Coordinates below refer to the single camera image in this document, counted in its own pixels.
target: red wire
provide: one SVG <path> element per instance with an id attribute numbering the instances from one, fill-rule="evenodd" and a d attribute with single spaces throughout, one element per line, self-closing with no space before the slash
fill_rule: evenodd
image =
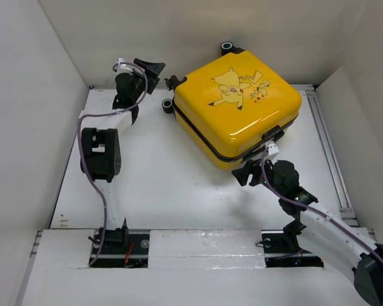
<path id="1" fill-rule="evenodd" d="M 135 247 L 135 244 L 132 242 L 129 246 L 129 251 L 126 253 L 125 260 L 124 260 L 124 267 L 128 265 L 130 254 L 133 251 L 133 248 Z"/>

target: white table surface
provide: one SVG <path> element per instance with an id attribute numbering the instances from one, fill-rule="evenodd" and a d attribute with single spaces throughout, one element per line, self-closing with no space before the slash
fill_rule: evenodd
<path id="1" fill-rule="evenodd" d="M 301 185 L 339 215 L 339 200 L 305 91 L 299 117 L 278 142 L 280 154 L 295 164 Z M 91 90 L 86 110 L 109 112 L 115 91 Z M 130 228 L 281 229 L 292 218 L 265 187 L 241 187 L 231 172 L 215 168 L 173 115 L 161 109 L 171 93 L 156 89 L 140 105 L 136 123 L 119 140 L 123 165 L 113 184 L 119 209 Z M 99 228 L 100 197 L 79 166 L 73 147 L 52 228 Z"/>
<path id="2" fill-rule="evenodd" d="M 22 306 L 367 305 L 353 285 L 329 266 L 88 268 L 87 236 L 92 233 L 90 229 L 44 231 Z"/>

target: cable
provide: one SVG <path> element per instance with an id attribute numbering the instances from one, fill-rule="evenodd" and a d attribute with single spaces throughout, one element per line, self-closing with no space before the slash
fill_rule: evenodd
<path id="1" fill-rule="evenodd" d="M 145 98 L 146 93 L 147 93 L 147 77 L 146 77 L 145 71 L 142 70 L 141 67 L 139 67 L 138 65 L 136 65 L 132 62 L 121 62 L 120 64 L 128 65 L 128 66 L 131 66 L 131 67 L 134 67 L 134 68 L 137 68 L 138 70 L 140 70 L 140 72 L 142 73 L 142 75 L 145 79 L 145 90 L 143 92 L 143 95 L 139 98 L 139 100 L 134 105 L 129 106 L 128 108 L 125 108 L 124 110 L 119 110 L 119 111 L 112 112 L 112 113 L 100 113 L 100 114 L 96 114 L 96 115 L 90 114 L 90 113 L 85 114 L 81 118 L 79 118 L 78 125 L 77 125 L 77 141 L 78 141 L 79 155 L 80 155 L 81 161 L 82 161 L 82 167 L 84 169 L 84 173 L 86 174 L 86 177 L 87 177 L 89 183 L 95 189 L 95 191 L 100 195 L 100 197 L 102 199 L 102 203 L 103 203 L 103 229 L 102 229 L 102 233 L 101 233 L 101 241 L 99 244 L 98 252 L 96 253 L 96 256 L 94 257 L 94 259 L 89 263 L 89 266 L 93 265 L 93 263 L 99 258 L 100 254 L 101 254 L 101 250 L 103 247 L 103 241 L 105 239 L 105 232 L 107 230 L 108 210 L 107 210 L 107 200 L 105 199 L 105 195 L 102 193 L 101 189 L 92 180 L 91 174 L 89 173 L 87 164 L 85 162 L 84 150 L 82 149 L 82 143 L 81 143 L 82 121 L 84 121 L 85 118 L 89 118 L 89 117 L 91 117 L 91 118 L 110 117 L 110 116 L 114 116 L 114 115 L 119 115 L 121 113 L 129 112 L 130 110 L 133 110 L 136 106 L 138 106 L 140 104 L 140 102 L 143 101 L 143 99 Z"/>
<path id="2" fill-rule="evenodd" d="M 294 206 L 303 208 L 305 210 L 310 210 L 311 212 L 320 215 L 323 217 L 325 220 L 329 221 L 332 223 L 336 228 L 338 228 L 342 233 L 347 235 L 349 238 L 353 239 L 357 244 L 359 244 L 361 247 L 363 247 L 366 251 L 368 251 L 372 256 L 374 256 L 379 263 L 383 265 L 383 258 L 381 258 L 371 247 L 369 247 L 367 244 L 365 244 L 361 239 L 359 239 L 356 235 L 354 235 L 352 232 L 350 232 L 347 228 L 342 226 L 340 223 L 336 222 L 334 219 L 330 218 L 327 214 L 324 212 L 321 212 L 319 209 L 316 209 L 315 207 L 310 207 L 308 205 L 302 204 L 300 202 L 288 199 L 281 194 L 277 193 L 275 189 L 271 186 L 271 184 L 268 182 L 267 174 L 266 174 L 266 169 L 265 169 L 265 156 L 266 152 L 268 152 L 268 147 L 262 152 L 261 154 L 261 160 L 260 160 L 260 165 L 261 165 L 261 172 L 262 176 L 264 177 L 265 180 L 265 185 L 268 187 L 269 190 L 273 194 L 275 194 L 277 197 L 279 197 L 281 200 L 286 201 Z"/>

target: white connector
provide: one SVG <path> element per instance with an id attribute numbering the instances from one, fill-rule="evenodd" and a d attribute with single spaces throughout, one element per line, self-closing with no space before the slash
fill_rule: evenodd
<path id="1" fill-rule="evenodd" d="M 266 147 L 268 148 L 268 152 L 266 153 L 266 159 L 272 161 L 278 155 L 278 153 L 280 153 L 280 150 L 275 144 L 275 142 L 272 140 L 266 142 Z"/>
<path id="2" fill-rule="evenodd" d="M 132 72 L 132 69 L 129 68 L 126 64 L 124 64 L 125 59 L 120 57 L 117 59 L 116 64 L 112 68 L 116 74 L 124 73 L 124 72 Z"/>

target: white plastic panel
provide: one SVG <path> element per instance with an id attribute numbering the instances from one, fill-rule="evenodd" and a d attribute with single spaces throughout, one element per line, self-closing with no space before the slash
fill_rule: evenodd
<path id="1" fill-rule="evenodd" d="M 115 91 L 92 90 L 86 109 L 109 112 Z M 278 198 L 263 186 L 241 187 L 230 171 L 214 167 L 183 131 L 173 115 L 161 109 L 171 93 L 158 89 L 140 105 L 136 123 L 119 137 L 123 165 L 113 184 L 119 191 L 115 212 L 140 229 L 281 229 L 292 218 Z M 278 141 L 277 159 L 295 164 L 309 192 L 339 216 L 340 206 L 308 100 L 299 117 Z M 53 228 L 99 228 L 100 197 L 79 166 L 76 144 L 64 177 Z"/>
<path id="2" fill-rule="evenodd" d="M 149 268 L 265 268 L 261 230 L 151 231 Z"/>
<path id="3" fill-rule="evenodd" d="M 88 234 L 84 229 L 44 231 L 22 306 L 367 305 L 330 267 L 85 268 Z"/>

